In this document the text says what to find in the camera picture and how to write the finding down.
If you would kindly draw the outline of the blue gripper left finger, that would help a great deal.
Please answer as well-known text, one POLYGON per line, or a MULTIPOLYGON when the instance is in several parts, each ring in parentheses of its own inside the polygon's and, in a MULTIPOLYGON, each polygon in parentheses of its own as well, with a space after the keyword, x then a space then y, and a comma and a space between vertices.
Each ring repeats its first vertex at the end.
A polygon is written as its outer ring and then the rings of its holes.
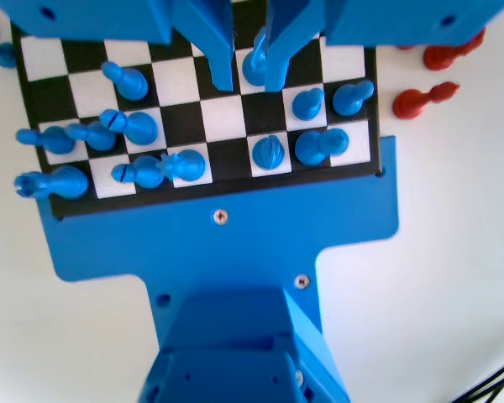
POLYGON ((225 0, 173 1, 172 25, 207 57, 213 85, 219 91, 232 91, 234 89, 232 3, 225 0))

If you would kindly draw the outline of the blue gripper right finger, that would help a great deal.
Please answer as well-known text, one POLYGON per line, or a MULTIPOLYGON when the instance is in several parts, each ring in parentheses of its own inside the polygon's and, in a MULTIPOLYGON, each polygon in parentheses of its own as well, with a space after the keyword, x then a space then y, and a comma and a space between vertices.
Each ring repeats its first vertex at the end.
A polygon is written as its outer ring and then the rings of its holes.
POLYGON ((325 26, 323 0, 271 0, 265 21, 265 90, 280 91, 291 58, 325 26))

